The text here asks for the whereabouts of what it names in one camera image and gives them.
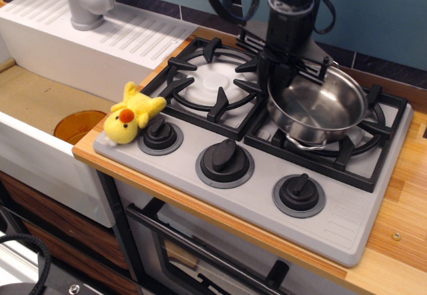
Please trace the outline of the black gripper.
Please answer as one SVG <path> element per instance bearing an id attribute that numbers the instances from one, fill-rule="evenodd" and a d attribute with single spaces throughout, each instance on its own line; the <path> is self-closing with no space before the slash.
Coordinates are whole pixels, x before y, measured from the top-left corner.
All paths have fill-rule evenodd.
<path id="1" fill-rule="evenodd" d="M 248 22 L 240 29 L 238 45 L 257 54 L 258 84 L 261 90 L 275 85 L 286 89 L 301 75 L 323 84 L 331 57 L 314 42 L 312 33 L 317 6 L 292 9 L 271 6 L 267 25 Z"/>

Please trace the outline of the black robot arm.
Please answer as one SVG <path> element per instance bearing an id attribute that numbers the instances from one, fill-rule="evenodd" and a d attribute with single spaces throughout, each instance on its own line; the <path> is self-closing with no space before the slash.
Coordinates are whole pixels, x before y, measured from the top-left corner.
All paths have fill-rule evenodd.
<path id="1" fill-rule="evenodd" d="M 238 17 L 226 8 L 220 0 L 208 0 L 216 13 L 224 20 L 236 24 L 246 25 L 254 16 L 260 0 L 252 0 L 250 8 L 245 17 Z M 312 32 L 325 34 L 332 30 L 336 21 L 336 11 L 330 0 L 322 0 L 332 14 L 330 25 L 318 31 L 315 21 L 321 0 L 268 0 L 270 15 L 266 32 L 264 53 L 271 66 L 273 58 L 281 58 L 282 63 L 290 65 L 292 57 L 297 54 L 311 40 Z"/>

